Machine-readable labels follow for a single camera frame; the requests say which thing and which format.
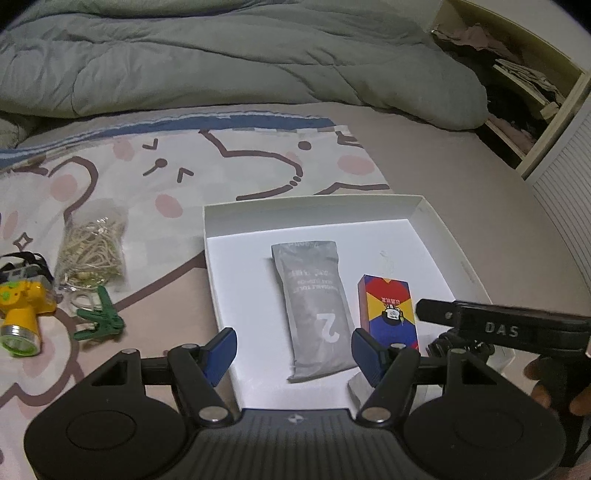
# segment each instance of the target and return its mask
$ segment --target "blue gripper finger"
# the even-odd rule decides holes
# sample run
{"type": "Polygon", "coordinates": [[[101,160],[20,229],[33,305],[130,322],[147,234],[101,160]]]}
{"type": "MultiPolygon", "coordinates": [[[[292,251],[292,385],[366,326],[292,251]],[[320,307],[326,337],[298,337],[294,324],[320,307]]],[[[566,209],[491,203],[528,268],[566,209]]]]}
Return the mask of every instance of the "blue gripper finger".
{"type": "Polygon", "coordinates": [[[226,327],[200,348],[199,367],[205,378],[215,387],[230,368],[236,356],[238,337],[233,328],[226,327]]]}
{"type": "Polygon", "coordinates": [[[365,378],[375,388],[392,364],[388,349],[368,332],[357,328],[351,337],[351,352],[365,378]]]}

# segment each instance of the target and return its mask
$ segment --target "number 2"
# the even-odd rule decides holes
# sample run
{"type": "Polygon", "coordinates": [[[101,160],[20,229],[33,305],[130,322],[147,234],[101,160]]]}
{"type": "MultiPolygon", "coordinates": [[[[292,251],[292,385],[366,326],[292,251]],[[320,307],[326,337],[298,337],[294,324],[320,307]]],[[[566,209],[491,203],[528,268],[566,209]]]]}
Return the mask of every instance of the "number 2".
{"type": "Polygon", "coordinates": [[[333,333],[332,335],[330,334],[330,329],[333,326],[335,319],[336,319],[336,315],[334,313],[318,313],[318,314],[316,314],[316,320],[326,320],[326,323],[322,327],[321,336],[328,343],[335,343],[340,337],[340,335],[337,332],[333,333]]]}

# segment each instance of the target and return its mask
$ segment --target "gray comforter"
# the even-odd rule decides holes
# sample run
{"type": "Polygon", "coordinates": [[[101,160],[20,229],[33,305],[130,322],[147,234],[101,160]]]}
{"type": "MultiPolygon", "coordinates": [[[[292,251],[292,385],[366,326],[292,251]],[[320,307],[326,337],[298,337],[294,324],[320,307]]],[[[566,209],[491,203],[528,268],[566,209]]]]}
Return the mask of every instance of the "gray comforter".
{"type": "Polygon", "coordinates": [[[375,0],[41,0],[0,35],[4,112],[330,101],[487,116],[475,74],[375,0]]]}

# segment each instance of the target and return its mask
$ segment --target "green clothespin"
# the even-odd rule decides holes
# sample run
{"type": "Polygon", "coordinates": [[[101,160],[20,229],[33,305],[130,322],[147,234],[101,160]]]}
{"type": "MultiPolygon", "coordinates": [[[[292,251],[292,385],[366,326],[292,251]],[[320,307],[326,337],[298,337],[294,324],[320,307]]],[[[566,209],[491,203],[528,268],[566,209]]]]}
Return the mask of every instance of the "green clothespin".
{"type": "Polygon", "coordinates": [[[76,315],[94,326],[86,330],[80,330],[72,336],[74,340],[90,340],[106,336],[119,335],[125,328],[125,322],[117,314],[113,303],[109,298],[107,289],[99,286],[96,289],[100,299],[100,310],[76,310],[76,315]]]}

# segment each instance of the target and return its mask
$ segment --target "flashlight lens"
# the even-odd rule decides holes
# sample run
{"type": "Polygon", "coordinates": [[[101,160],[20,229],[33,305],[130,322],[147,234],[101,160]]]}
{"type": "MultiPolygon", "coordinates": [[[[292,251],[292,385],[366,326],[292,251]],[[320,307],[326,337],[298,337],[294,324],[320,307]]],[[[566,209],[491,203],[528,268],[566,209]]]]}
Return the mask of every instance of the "flashlight lens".
{"type": "Polygon", "coordinates": [[[0,343],[13,355],[31,356],[39,353],[37,346],[23,337],[5,335],[0,337],[0,343]]]}

